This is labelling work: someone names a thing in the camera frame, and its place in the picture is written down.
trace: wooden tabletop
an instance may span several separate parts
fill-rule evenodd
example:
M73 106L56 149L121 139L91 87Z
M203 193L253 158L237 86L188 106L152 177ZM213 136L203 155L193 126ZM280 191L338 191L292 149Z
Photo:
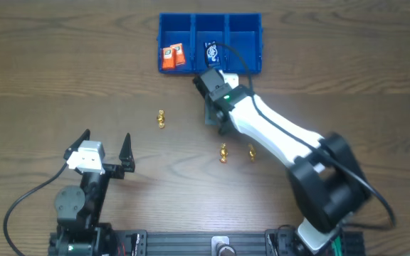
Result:
M87 128L110 163L132 135L136 172L110 182L102 210L116 229L300 224L279 160L246 136L220 137L204 124L192 76L157 70L159 12L253 11L265 44L256 92L301 127L347 138L399 221L393 231L365 231L368 255L410 253L410 1L0 0L0 255L14 255L2 231L9 206L52 177ZM22 252L46 254L54 198L79 180L66 171L16 208L9 233ZM387 215L373 199L356 219Z

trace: black cable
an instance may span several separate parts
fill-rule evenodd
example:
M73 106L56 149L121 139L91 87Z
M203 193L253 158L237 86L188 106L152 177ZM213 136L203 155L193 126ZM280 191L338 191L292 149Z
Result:
M55 174L55 176L51 177L49 180L46 182L42 183L41 185L31 189L30 191L26 192L24 195L22 195L19 199L17 199L14 203L12 203L12 206L7 210L6 216L4 216L4 222L3 222L3 231L4 231L4 237L6 237L7 243L12 247L12 250L18 255L18 256L25 256L18 248L15 246L15 244L12 242L11 237L9 236L9 232L7 231L7 223L9 221L9 216L11 215L12 211L14 208L25 198L29 197L32 195L34 192L38 191L39 189L43 188L44 186L48 185L52 181L56 180L61 173L63 173L64 169L66 168L68 164L64 163L63 167L61 167L60 171Z
M389 205L389 203L385 200L385 198L375 189L373 188L371 185L369 185L366 181L364 181L362 178L358 177L357 174L354 174L352 171L350 171L346 166L343 166L341 163L339 163L338 161L334 160L331 156L329 156L328 154L326 154L324 151L316 149L314 146L309 145L307 142L305 142L304 140L298 138L297 136L295 136L294 134L291 134L290 132L288 132L287 130L285 130L284 128L280 127L278 124L276 124L275 122L273 122L271 119L269 119L268 117L266 117L262 111L257 107L256 104L256 100L254 98L254 87L253 87L253 81L251 79L251 72L248 68L248 66L246 65L245 60L243 59L243 57L241 57L240 53L235 49L232 48L231 46L226 45L225 43L210 43L206 48L205 48L205 63L208 67L208 58L206 56L206 52L207 50L214 46L222 46L228 50L230 50L233 54L235 54L235 56L238 57L238 59L240 60L241 64L243 65L246 75L248 76L248 83L249 83L249 90L253 93L253 95L251 96L251 99L253 100L253 105L254 108L256 109L257 113L264 118L267 122L269 122L271 125L273 125L274 127L276 127L277 129L279 129L280 131L282 131L283 133L287 134L289 137L291 137L292 139L294 139L296 142L299 142L301 144L303 144L304 146L306 146L311 152L314 152L316 154L319 154L322 158L327 159L327 161L329 163L331 163L335 168L342 170L343 172L345 172L347 175L351 176L353 179L355 179L356 181L358 181L362 186L364 186L373 196L375 196L380 202L381 204L385 207L385 210L387 211L387 214L390 217L390 224L389 227L387 227L386 225L367 225L367 224L359 224L359 223L347 223L345 224L346 226L353 226L353 227L359 227L359 228L371 228L371 229L375 229L375 230L387 230L387 229L391 229L393 227L396 226L396 217L395 214L393 212L393 210L391 209L391 206Z

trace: blue packet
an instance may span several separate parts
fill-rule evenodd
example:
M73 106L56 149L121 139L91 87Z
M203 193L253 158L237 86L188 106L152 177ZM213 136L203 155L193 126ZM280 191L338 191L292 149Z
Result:
M212 43L216 41L212 41L210 43L204 43L205 49ZM206 57L208 58L208 66L209 67L219 67L221 63L219 62L219 53L217 45L213 45L206 51Z

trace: orange packet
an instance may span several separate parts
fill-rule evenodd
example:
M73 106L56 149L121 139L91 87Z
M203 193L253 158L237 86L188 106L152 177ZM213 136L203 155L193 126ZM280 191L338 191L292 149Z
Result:
M183 51L183 44L182 43L176 43L174 45L171 45L173 49L175 49L177 58L175 59L175 65L183 65L186 63L186 58L184 57L184 51Z
M166 47L162 49L162 69L174 69L175 68L175 49L172 47Z

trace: blue tray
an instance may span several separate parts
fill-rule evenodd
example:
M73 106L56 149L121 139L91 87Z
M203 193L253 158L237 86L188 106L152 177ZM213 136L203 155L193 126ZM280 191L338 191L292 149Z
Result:
M261 14L159 14L157 65L161 73L189 74L206 69L205 42L216 41L234 47L244 58L252 73L262 68ZM174 70L162 69L162 49L183 43L185 65ZM244 74L238 58L218 46L221 69L227 73Z

